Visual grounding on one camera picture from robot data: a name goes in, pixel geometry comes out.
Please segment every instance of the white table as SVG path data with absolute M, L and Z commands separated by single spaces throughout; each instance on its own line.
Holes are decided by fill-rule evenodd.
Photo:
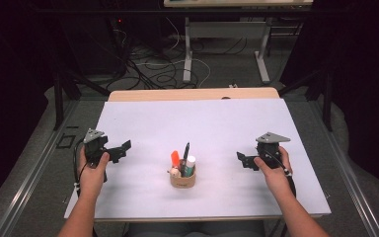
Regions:
M 131 140 L 126 157 L 107 168 L 96 220 L 197 221 L 277 218 L 281 211 L 261 171 L 243 168 L 236 151 L 255 155 L 255 139 L 271 131 L 294 169 L 297 198 L 313 216 L 331 213 L 285 102 L 271 88 L 116 92 L 106 102 L 97 130 L 107 148 Z M 230 100 L 216 100 L 223 96 Z M 196 181 L 176 189 L 167 170 L 170 154 L 187 142 L 196 157 Z M 77 200 L 73 192 L 66 209 Z
M 275 7 L 311 5 L 313 0 L 164 0 L 165 7 L 171 8 L 220 8 L 220 7 Z M 264 54 L 272 18 L 266 22 L 190 22 L 186 18 L 186 61 L 184 66 L 185 82 L 190 81 L 192 51 L 191 38 L 246 38 L 261 39 L 260 50 L 255 51 L 255 58 L 264 83 L 270 83 L 266 71 Z

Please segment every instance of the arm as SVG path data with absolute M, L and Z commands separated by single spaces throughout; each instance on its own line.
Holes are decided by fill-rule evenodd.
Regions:
M 281 146 L 279 151 L 281 152 L 282 163 L 291 171 L 287 151 Z M 293 237 L 329 236 L 296 199 L 282 168 L 271 169 L 259 157 L 255 158 L 254 161 L 265 175 L 266 184 L 281 208 L 290 235 Z
M 85 167 L 80 175 L 81 195 L 67 218 L 58 236 L 92 236 L 95 206 L 104 182 L 104 172 L 110 155 L 103 154 L 100 164 L 92 169 Z M 85 150 L 82 147 L 79 167 L 86 165 Z

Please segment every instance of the white marker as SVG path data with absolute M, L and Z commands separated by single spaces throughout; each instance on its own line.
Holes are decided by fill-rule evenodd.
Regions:
M 195 157 L 189 156 L 187 158 L 186 167 L 184 168 L 184 177 L 190 177 L 192 175 L 194 165 L 195 165 Z

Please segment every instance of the human hand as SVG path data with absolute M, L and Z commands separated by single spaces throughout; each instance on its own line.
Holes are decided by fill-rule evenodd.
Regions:
M 278 150 L 281 153 L 282 164 L 292 174 L 288 152 L 282 146 L 279 146 Z M 271 169 L 260 157 L 256 157 L 254 162 L 263 171 L 266 184 L 276 198 L 283 198 L 287 195 L 292 195 L 292 191 L 285 177 L 285 173 L 281 167 Z
M 82 198 L 97 200 L 104 182 L 104 173 L 110 161 L 110 154 L 104 152 L 99 165 L 94 169 L 88 166 L 85 157 L 85 147 L 80 152 L 78 174 L 80 174 L 80 187 Z

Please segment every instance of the pen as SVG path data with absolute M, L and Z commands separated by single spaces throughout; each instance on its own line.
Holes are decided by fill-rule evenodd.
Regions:
M 183 170 L 181 171 L 181 173 L 185 172 L 185 166 L 187 163 L 187 158 L 189 157 L 189 151 L 190 151 L 190 143 L 187 143 L 186 151 L 184 152 L 184 160 L 183 160 L 183 166 L 182 166 Z
M 186 152 L 184 152 L 184 161 L 187 161 L 187 158 L 189 157 L 189 150 L 190 150 L 190 143 L 187 143 Z

